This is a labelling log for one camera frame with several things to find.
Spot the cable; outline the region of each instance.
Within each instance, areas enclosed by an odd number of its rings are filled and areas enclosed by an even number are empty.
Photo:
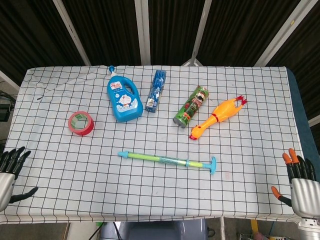
[[[113,225],[114,225],[114,228],[115,228],[115,231],[116,231],[116,235],[118,236],[118,239],[119,239],[119,240],[122,240],[122,238],[121,238],[121,236],[120,236],[120,232],[119,232],[119,230],[118,230],[118,228],[117,228],[116,223],[113,222]]]
[[[6,99],[9,99],[13,104],[16,103],[16,100],[12,96],[10,96],[8,93],[6,93],[2,90],[0,90],[0,97],[4,97]]]
[[[95,230],[95,232],[91,235],[91,237],[88,239],[88,240],[91,240],[95,235],[96,233],[101,229],[101,227],[104,225],[104,223],[102,223],[98,228],[97,230]]]

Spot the orange fingertip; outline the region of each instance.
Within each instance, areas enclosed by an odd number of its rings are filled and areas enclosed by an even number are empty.
[[[290,157],[292,159],[292,162],[295,164],[295,163],[299,163],[299,160],[297,158],[297,154],[295,152],[295,150],[293,150],[292,148],[289,148],[289,154],[290,154]]]
[[[291,161],[290,157],[288,154],[286,154],[285,152],[282,154],[282,157],[284,159],[285,164],[292,164],[293,162]]]
[[[272,193],[273,195],[276,197],[276,199],[279,199],[282,195],[280,194],[280,192],[278,191],[278,189],[276,189],[275,186],[271,187]]]

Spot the blue detergent bottle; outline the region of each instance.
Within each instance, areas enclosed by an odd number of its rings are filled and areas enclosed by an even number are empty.
[[[119,122],[127,122],[140,117],[144,111],[136,85],[124,76],[115,73],[115,67],[110,66],[111,79],[106,87],[110,98],[113,114]]]

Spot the blue plunger handle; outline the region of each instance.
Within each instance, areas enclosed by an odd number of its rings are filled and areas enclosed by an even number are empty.
[[[211,158],[211,164],[210,164],[210,174],[214,174],[216,172],[216,168],[217,168],[217,160],[216,158],[213,156]]]
[[[205,169],[210,169],[210,173],[214,174],[216,172],[216,167],[217,167],[217,161],[216,158],[213,156],[211,158],[211,163],[207,164],[207,163],[203,163],[203,168]]]

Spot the tape roll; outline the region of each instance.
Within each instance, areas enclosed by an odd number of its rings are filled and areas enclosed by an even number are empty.
[[[84,128],[76,128],[76,124],[79,121],[87,121]],[[95,123],[92,117],[89,115],[89,113],[85,111],[77,111],[74,114],[71,115],[68,121],[69,129],[74,132],[75,134],[78,134],[80,136],[84,136],[89,134],[92,129],[94,129]]]

